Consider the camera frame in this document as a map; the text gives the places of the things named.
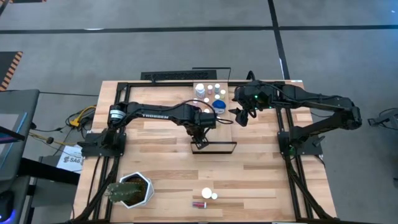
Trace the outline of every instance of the cactus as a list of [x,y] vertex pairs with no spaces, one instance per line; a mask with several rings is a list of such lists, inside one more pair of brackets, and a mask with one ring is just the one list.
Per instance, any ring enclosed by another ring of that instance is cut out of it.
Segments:
[[143,186],[137,182],[123,182],[109,184],[106,196],[112,202],[127,201],[142,192]]

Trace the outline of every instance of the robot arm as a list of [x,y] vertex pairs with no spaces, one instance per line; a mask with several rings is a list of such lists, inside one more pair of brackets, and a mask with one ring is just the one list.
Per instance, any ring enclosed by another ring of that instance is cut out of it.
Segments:
[[208,145],[206,133],[216,128],[217,116],[214,113],[202,113],[197,106],[181,103],[175,106],[145,105],[136,102],[112,105],[108,116],[108,139],[112,142],[116,130],[125,127],[136,118],[166,119],[178,126],[184,126],[198,149]]
[[311,136],[336,128],[354,130],[362,125],[359,108],[349,98],[309,93],[300,87],[287,85],[283,82],[266,83],[253,80],[247,85],[238,86],[235,89],[233,101],[237,101],[243,108],[229,111],[236,115],[236,122],[241,126],[247,125],[248,115],[253,118],[257,116],[256,110],[296,109],[304,106],[335,112],[329,118],[306,127],[291,128],[290,143],[296,147],[299,147]]

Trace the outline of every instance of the wooden table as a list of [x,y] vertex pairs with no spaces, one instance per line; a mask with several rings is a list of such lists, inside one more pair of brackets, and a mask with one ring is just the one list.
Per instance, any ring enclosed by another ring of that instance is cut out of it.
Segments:
[[[92,130],[95,133],[106,128],[109,106],[114,103],[117,83],[105,81],[102,84],[93,122]],[[286,83],[303,87],[301,81]],[[171,106],[192,99],[192,92],[193,87],[134,87],[130,99],[145,104]],[[234,95],[233,86],[228,88],[228,94],[231,100]],[[229,102],[230,108],[237,106],[236,102]],[[284,121],[287,122],[285,111],[282,112]],[[312,123],[308,108],[292,110],[292,115],[297,126]],[[275,110],[264,110],[257,114],[257,118],[250,118],[245,128],[236,123],[231,125],[232,140],[238,142],[232,154],[193,155],[191,139],[184,127],[176,126],[171,121],[135,119],[126,127],[128,140],[120,161],[118,179],[133,172],[142,172],[154,183],[155,194],[144,207],[127,210],[120,203],[114,204],[111,221],[294,221],[285,163],[279,154],[276,137],[278,131]],[[323,165],[314,156],[302,156],[302,160],[309,191],[327,213],[335,216]],[[86,207],[95,162],[96,158],[84,161],[74,203],[76,215]],[[92,195],[98,188],[101,163],[102,159],[96,171]],[[218,199],[202,199],[201,190],[204,187],[213,189],[218,194]],[[299,190],[298,198],[302,216],[306,217]],[[207,202],[208,208],[193,208],[192,202]],[[104,217],[105,208],[106,197],[103,197],[100,218]]]

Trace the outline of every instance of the potted plant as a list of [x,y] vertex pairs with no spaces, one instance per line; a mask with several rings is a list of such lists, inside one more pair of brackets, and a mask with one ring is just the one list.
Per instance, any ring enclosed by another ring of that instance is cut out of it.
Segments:
[[146,205],[154,192],[150,179],[140,172],[135,172],[120,178],[118,183],[109,184],[106,196],[112,202],[121,202],[126,208],[134,208]]

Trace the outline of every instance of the white bottle cap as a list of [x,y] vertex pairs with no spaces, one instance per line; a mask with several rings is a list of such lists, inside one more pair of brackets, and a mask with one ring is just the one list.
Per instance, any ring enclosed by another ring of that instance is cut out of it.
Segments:
[[197,84],[197,86],[195,87],[196,90],[204,90],[205,86],[202,83]]
[[211,198],[212,198],[212,199],[216,200],[217,197],[218,197],[218,195],[217,195],[216,193],[212,193],[212,195],[211,195]]
[[209,199],[211,197],[211,189],[208,187],[205,187],[202,191],[201,191],[201,196],[205,199]]

